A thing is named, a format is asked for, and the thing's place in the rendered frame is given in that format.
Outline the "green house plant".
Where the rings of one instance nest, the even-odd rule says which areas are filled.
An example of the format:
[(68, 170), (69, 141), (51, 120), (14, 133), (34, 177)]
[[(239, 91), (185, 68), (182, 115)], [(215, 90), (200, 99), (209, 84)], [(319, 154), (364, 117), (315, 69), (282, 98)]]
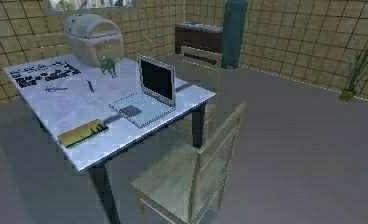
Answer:
[(368, 75), (368, 48), (357, 49), (353, 60), (349, 61), (349, 77), (345, 88), (341, 90), (339, 99), (343, 102), (351, 102), (358, 96), (356, 88), (365, 76)]

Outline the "pale wooden chair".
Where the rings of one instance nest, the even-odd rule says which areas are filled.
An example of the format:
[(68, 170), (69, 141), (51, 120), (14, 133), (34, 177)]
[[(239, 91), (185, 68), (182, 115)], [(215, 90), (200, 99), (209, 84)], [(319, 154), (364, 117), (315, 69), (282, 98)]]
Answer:
[(177, 77), (215, 93), (205, 107), (203, 140), (213, 132), (220, 87), (222, 55), (194, 47), (182, 46)]
[(200, 224), (212, 202), (223, 201), (245, 107), (240, 104), (201, 148), (179, 141), (131, 182), (140, 224), (147, 224), (147, 209), (169, 224)]

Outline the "yellow green book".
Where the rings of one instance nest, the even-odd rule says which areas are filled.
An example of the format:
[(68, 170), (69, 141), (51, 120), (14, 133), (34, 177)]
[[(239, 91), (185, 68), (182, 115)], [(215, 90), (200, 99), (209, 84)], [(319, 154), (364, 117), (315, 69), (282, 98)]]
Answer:
[(96, 119), (60, 134), (58, 140), (63, 146), (68, 148), (99, 133), (105, 132), (107, 129), (108, 126), (103, 121)]

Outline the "window with grey frame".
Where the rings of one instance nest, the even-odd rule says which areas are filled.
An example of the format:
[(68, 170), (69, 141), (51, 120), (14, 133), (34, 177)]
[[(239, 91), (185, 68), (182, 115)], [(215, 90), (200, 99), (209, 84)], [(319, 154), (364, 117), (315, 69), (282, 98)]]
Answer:
[(137, 8), (139, 0), (43, 0), (49, 17), (72, 14), (123, 12)]

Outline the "dark brown cabinet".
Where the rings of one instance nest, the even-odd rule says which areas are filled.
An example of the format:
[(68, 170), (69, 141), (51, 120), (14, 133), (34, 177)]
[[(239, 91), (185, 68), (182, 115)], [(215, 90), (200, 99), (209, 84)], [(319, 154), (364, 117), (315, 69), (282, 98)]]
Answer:
[(181, 53), (181, 47), (220, 53), (222, 51), (223, 28), (202, 23), (175, 24), (175, 53)]

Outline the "tall teal cylinder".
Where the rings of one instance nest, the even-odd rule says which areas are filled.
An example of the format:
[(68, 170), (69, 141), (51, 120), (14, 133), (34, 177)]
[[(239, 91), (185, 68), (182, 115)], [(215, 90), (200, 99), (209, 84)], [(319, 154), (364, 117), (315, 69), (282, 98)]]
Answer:
[(225, 4), (222, 32), (223, 68), (238, 67), (247, 7), (247, 0), (227, 0)]

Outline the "white domed bread box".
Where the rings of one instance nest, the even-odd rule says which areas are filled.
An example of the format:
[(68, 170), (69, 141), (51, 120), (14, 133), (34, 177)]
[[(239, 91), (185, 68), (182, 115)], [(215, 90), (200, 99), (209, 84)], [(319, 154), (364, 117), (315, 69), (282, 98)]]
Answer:
[(64, 22), (64, 34), (70, 53), (87, 66), (99, 67), (103, 56), (115, 62), (124, 57), (120, 28), (99, 15), (69, 16)]

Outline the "silver open laptop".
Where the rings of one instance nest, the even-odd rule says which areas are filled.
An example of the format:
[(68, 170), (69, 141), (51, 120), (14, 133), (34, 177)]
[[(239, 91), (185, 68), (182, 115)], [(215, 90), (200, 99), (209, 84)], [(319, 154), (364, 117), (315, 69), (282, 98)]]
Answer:
[(114, 101), (109, 107), (143, 128), (176, 109), (176, 70), (144, 55), (138, 55), (137, 60), (141, 90)]

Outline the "black and white newspaper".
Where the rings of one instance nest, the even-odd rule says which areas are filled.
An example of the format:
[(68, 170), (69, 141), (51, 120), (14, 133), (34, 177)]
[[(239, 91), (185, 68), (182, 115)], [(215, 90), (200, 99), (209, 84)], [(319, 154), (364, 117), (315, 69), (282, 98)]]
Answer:
[(11, 71), (9, 75), (21, 87), (35, 86), (41, 81), (53, 81), (80, 74), (81, 71), (66, 61), (38, 64)]

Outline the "white table with black legs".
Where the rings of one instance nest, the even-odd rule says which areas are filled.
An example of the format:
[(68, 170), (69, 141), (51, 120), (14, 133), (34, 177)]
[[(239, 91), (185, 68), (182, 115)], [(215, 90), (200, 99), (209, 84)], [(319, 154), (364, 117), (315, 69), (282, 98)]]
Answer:
[[(35, 86), (25, 88), (21, 88), (9, 75), (16, 69), (56, 61), (66, 61), (81, 73), (49, 82), (41, 81)], [(117, 76), (112, 78), (98, 68), (80, 63), (73, 55), (64, 55), (6, 67), (4, 72), (75, 169), (89, 173), (109, 223), (121, 224), (106, 163), (187, 115), (193, 116), (194, 146), (200, 147), (203, 144), (205, 106), (215, 93), (178, 79), (175, 75), (176, 109), (147, 126), (138, 128), (109, 107), (114, 101), (141, 90), (138, 60), (124, 58), (115, 64), (115, 69)], [(92, 83), (94, 93), (90, 91), (87, 80)], [(68, 89), (46, 92), (44, 89), (47, 86)], [(108, 126), (105, 132), (68, 148), (58, 140), (60, 134), (96, 119)]]

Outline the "small green figurine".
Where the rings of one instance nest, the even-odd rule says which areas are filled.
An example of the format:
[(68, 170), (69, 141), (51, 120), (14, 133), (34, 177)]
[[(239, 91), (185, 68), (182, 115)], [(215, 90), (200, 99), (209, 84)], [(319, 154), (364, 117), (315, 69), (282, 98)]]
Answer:
[(106, 71), (109, 72), (109, 74), (115, 78), (116, 77), (116, 71), (115, 71), (115, 62), (112, 58), (103, 55), (100, 60), (100, 70), (102, 73), (105, 73)]

